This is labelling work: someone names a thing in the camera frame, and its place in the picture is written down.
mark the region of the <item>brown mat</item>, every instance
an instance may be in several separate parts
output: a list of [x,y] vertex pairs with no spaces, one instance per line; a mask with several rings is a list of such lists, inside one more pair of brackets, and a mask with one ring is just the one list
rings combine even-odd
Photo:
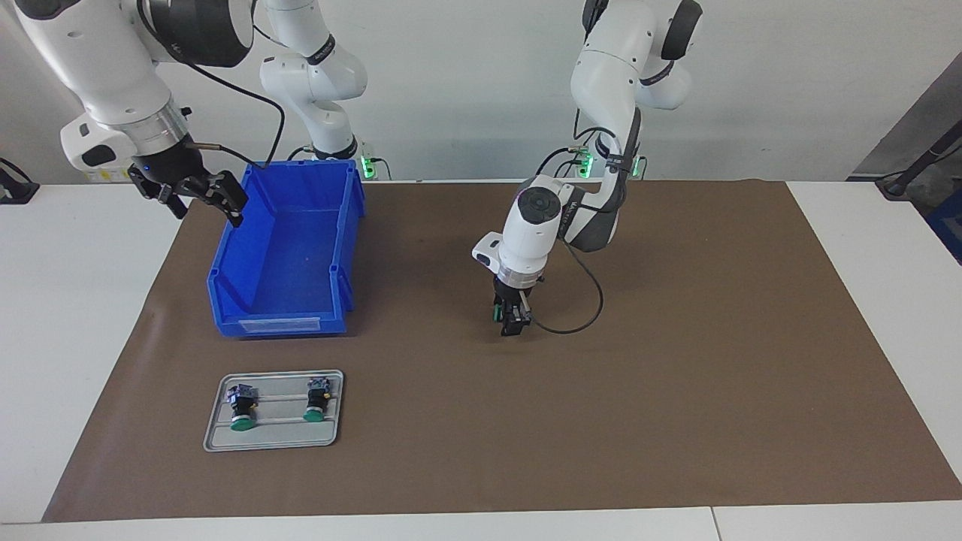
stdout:
[[[570,337],[498,336],[471,261],[513,186],[367,187],[346,337],[236,341],[194,205],[44,521],[962,499],[782,184],[634,185]],[[563,249],[532,296],[591,315]],[[228,373],[338,368],[329,448],[207,453]]]

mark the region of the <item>white table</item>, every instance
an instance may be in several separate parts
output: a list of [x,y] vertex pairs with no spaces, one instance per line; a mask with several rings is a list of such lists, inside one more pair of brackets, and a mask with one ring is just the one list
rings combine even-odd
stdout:
[[[790,187],[962,477],[962,268],[910,205],[885,201],[874,186]],[[30,205],[0,207],[0,538],[962,538],[962,502],[29,524],[56,488],[177,226],[129,186],[46,186]]]

